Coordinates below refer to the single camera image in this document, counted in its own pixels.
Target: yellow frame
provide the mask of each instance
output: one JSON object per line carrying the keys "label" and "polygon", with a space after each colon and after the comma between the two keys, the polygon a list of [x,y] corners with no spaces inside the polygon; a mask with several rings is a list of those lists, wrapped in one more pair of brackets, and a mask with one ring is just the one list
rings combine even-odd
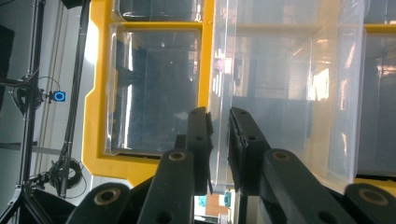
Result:
{"label": "yellow frame", "polygon": [[[126,179],[136,186],[155,174],[158,160],[104,155],[106,132],[106,73],[108,71],[112,0],[92,0],[90,20],[98,30],[93,89],[85,99],[82,162],[92,175]],[[122,22],[143,29],[198,29],[202,34],[197,106],[207,106],[212,48],[214,1],[205,2],[203,22]]]}

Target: yellow plastic bin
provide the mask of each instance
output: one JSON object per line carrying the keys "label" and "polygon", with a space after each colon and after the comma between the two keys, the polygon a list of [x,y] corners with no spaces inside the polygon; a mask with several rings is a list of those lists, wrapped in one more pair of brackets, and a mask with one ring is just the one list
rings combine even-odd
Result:
{"label": "yellow plastic bin", "polygon": [[[190,15],[186,20],[170,17],[183,13],[168,8],[163,11],[166,13],[155,11],[149,20],[131,21],[117,16],[115,6],[119,3],[91,2],[89,36],[93,38],[87,41],[97,38],[98,51],[94,87],[85,102],[82,161],[92,175],[127,179],[136,186],[155,174],[162,151],[171,149],[176,134],[185,131],[187,124],[184,127],[183,120],[187,110],[207,105],[210,58],[202,55],[210,55],[214,5],[208,1],[205,9],[196,5],[195,11],[191,5],[184,13]],[[163,1],[151,4],[158,6]],[[143,90],[137,90],[140,85],[133,85],[142,83],[139,76],[136,79],[136,70],[141,76],[155,73],[143,81]],[[177,71],[184,74],[184,81],[179,83],[186,86],[173,88],[169,93],[172,82],[178,79]],[[180,100],[184,102],[182,107],[168,106],[175,105],[178,100],[175,95],[183,91],[187,93]],[[141,102],[128,104],[132,99]],[[145,111],[128,115],[142,102]],[[162,110],[159,115],[154,111],[156,104]],[[143,120],[143,124],[129,122],[130,127],[126,127],[127,117]],[[178,130],[172,129],[175,123]],[[137,134],[140,140],[132,139],[131,133],[139,125],[146,129]]]}

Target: black cable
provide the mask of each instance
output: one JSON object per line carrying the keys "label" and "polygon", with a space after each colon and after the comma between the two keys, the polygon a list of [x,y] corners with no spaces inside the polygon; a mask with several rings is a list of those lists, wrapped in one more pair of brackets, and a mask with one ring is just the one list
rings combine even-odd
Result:
{"label": "black cable", "polygon": [[[66,132],[64,135],[64,155],[60,155],[60,160],[64,160],[64,170],[68,170],[72,154],[74,130],[76,126],[78,94],[81,84],[82,65],[84,61],[84,50],[88,32],[89,12],[91,0],[83,0],[81,16],[79,21],[78,45],[73,75],[73,87],[70,100],[69,117],[67,120]],[[64,178],[61,185],[60,196],[65,198],[68,178]]]}
{"label": "black cable", "polygon": [[61,90],[61,85],[59,85],[59,82],[57,82],[55,79],[53,79],[52,77],[46,77],[48,79],[51,79],[53,82],[55,82],[58,85],[58,91]]}
{"label": "black cable", "polygon": [[88,184],[87,184],[87,180],[85,179],[84,175],[82,176],[82,179],[84,180],[84,184],[85,184],[84,190],[78,196],[66,197],[66,199],[75,199],[75,198],[78,198],[78,197],[80,197],[81,195],[83,195],[85,193],[85,191],[87,190]]}

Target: clear plastic bin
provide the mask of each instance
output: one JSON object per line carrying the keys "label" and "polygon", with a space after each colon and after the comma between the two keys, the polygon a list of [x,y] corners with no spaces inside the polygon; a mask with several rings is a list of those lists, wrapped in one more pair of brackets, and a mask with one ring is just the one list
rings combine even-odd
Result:
{"label": "clear plastic bin", "polygon": [[196,107],[199,33],[118,25],[111,33],[106,153],[161,156]]}
{"label": "clear plastic bin", "polygon": [[115,0],[113,15],[125,21],[202,21],[204,0]]}
{"label": "clear plastic bin", "polygon": [[359,175],[396,176],[396,35],[368,35]]}
{"label": "clear plastic bin", "polygon": [[231,106],[251,113],[271,147],[295,153],[326,187],[356,174],[364,1],[219,0],[209,110],[226,184]]}

